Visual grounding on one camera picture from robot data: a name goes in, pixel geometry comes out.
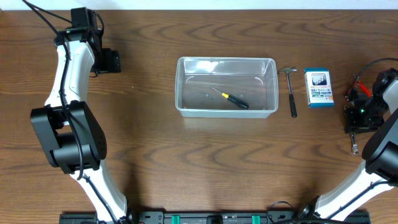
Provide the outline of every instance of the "metal tool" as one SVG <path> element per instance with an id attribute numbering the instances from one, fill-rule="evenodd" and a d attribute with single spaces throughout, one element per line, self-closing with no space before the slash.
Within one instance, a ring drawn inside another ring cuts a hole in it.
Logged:
<path id="1" fill-rule="evenodd" d="M 349 136 L 351 137 L 351 151 L 353 152 L 353 155 L 358 155 L 358 145 L 355 142 L 355 134 L 350 133 Z"/>
<path id="2" fill-rule="evenodd" d="M 241 99 L 239 99 L 239 98 L 237 98 L 237 97 L 235 97 L 235 96 L 233 96 L 233 95 L 229 95 L 229 94 L 227 94 L 227 93 L 224 93 L 224 92 L 222 92 L 222 91 L 219 91 L 219 90 L 217 90 L 217 89 L 214 88 L 214 87 L 211 87 L 211 88 L 214 89 L 215 91 L 217 91 L 218 93 L 220 93 L 220 94 L 221 94 L 223 97 L 225 97 L 227 100 L 229 100 L 229 101 L 231 101 L 232 103 L 236 104 L 238 107 L 243 108 L 243 109 L 245 109 L 245 110 L 249 109 L 249 105 L 248 105 L 245 101 L 243 101 L 243 100 L 241 100 Z"/>
<path id="3" fill-rule="evenodd" d="M 292 113 L 292 117 L 296 118 L 297 117 L 297 111 L 296 111 L 296 104 L 294 103 L 294 97 L 293 97 L 293 90 L 292 90 L 292 84 L 290 84 L 290 73 L 291 72 L 297 72 L 297 68 L 293 67 L 285 67 L 279 70 L 279 73 L 286 73 L 287 75 L 287 84 L 289 86 L 289 102 L 290 102 L 290 112 Z"/>

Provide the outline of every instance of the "white plastic container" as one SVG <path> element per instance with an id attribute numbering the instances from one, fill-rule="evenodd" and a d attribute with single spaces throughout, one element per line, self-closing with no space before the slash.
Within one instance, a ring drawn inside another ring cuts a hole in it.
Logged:
<path id="1" fill-rule="evenodd" d="M 244 110 L 218 92 L 249 104 Z M 182 57 L 175 77 L 175 107 L 184 117 L 267 118 L 278 109 L 278 78 L 271 58 Z"/>

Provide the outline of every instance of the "screwdriver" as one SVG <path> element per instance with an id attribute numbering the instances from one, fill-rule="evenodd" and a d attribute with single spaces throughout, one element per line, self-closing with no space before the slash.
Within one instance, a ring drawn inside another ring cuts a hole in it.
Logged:
<path id="1" fill-rule="evenodd" d="M 217 90 L 214 87 L 211 87 L 212 89 L 216 90 L 217 92 L 221 93 L 221 95 L 225 98 L 227 98 L 229 101 L 231 101 L 232 103 L 236 104 L 238 107 L 243 108 L 245 110 L 249 109 L 249 105 L 243 101 L 240 100 L 239 98 L 233 96 L 233 95 L 229 95 L 227 93 L 223 93 L 222 91 Z"/>

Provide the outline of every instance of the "hammer head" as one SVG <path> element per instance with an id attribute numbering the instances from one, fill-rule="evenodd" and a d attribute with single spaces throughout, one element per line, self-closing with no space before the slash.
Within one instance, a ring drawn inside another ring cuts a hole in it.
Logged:
<path id="1" fill-rule="evenodd" d="M 279 70 L 278 74 L 281 72 L 284 72 L 284 73 L 297 72 L 297 68 L 296 67 L 293 67 L 293 68 L 284 67 L 281 70 Z"/>

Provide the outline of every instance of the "wooden table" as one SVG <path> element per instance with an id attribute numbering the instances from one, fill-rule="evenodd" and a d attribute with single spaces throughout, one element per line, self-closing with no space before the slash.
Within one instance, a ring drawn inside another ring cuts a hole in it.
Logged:
<path id="1" fill-rule="evenodd" d="M 69 12 L 56 12 L 70 17 Z M 133 207 L 265 210 L 298 207 L 343 181 L 361 161 L 343 131 L 344 95 L 372 60 L 396 57 L 397 11 L 101 11 L 104 47 L 119 50 L 122 73 L 90 79 L 88 104 L 108 142 L 111 173 Z M 58 30 L 68 24 L 50 18 Z M 57 223 L 64 211 L 93 211 L 81 187 L 51 167 L 30 123 L 57 67 L 54 33 L 31 11 L 0 17 L 0 217 Z M 267 119 L 183 118 L 175 108 L 182 56 L 270 57 L 286 76 L 279 109 Z M 383 62 L 362 77 L 398 65 Z M 335 107 L 309 109 L 304 67 L 330 69 Z M 370 134 L 357 135 L 362 149 Z M 398 220 L 398 190 L 363 208 L 373 223 Z"/>

